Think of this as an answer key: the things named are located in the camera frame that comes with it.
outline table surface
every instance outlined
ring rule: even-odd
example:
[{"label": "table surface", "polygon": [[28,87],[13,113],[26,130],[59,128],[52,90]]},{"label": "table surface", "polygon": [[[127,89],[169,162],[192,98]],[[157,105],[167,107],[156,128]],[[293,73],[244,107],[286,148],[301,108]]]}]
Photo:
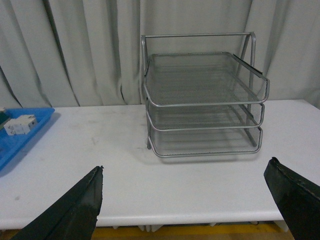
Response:
[{"label": "table surface", "polygon": [[103,166],[97,226],[283,220],[268,190],[268,161],[320,185],[320,110],[265,103],[256,154],[159,158],[148,150],[144,105],[56,108],[0,171],[0,229],[26,226],[95,166]]}]

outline mesh desk organizer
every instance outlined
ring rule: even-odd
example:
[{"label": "mesh desk organizer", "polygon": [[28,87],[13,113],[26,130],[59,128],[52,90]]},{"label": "mesh desk organizer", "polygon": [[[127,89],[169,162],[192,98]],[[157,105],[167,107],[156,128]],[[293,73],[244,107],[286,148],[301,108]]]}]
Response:
[{"label": "mesh desk organizer", "polygon": [[[244,36],[229,52],[148,56],[148,38]],[[250,64],[243,61],[251,38]],[[253,154],[260,150],[269,80],[254,68],[253,32],[142,35],[147,148],[161,158]]]}]

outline yellow floor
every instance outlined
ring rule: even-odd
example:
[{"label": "yellow floor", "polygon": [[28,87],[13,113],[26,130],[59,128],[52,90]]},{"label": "yellow floor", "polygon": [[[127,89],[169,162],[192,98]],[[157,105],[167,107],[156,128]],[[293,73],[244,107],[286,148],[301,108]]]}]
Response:
[{"label": "yellow floor", "polygon": [[[0,240],[9,240],[18,230],[7,230]],[[92,240],[294,240],[274,223],[216,226],[163,226],[156,232],[141,231],[138,227],[97,227]]]}]

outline blue tray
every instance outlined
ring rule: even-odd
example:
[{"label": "blue tray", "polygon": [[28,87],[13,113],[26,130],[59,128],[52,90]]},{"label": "blue tray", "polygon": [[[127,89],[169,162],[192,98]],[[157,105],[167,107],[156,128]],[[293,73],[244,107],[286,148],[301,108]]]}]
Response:
[{"label": "blue tray", "polygon": [[38,124],[26,135],[9,136],[3,128],[0,130],[0,170],[30,141],[30,139],[49,121],[54,108],[18,108],[7,109],[5,114],[16,119],[20,115],[34,115]]}]

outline gray curtain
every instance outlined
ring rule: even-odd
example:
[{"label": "gray curtain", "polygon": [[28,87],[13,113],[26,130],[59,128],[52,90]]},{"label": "gray curtain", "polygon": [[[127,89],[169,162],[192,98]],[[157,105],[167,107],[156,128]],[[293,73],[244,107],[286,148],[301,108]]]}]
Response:
[{"label": "gray curtain", "polygon": [[[319,0],[0,0],[0,106],[140,104],[141,34],[254,31],[269,99],[319,108],[319,12]],[[172,38],[148,49],[238,54],[241,43]]]}]

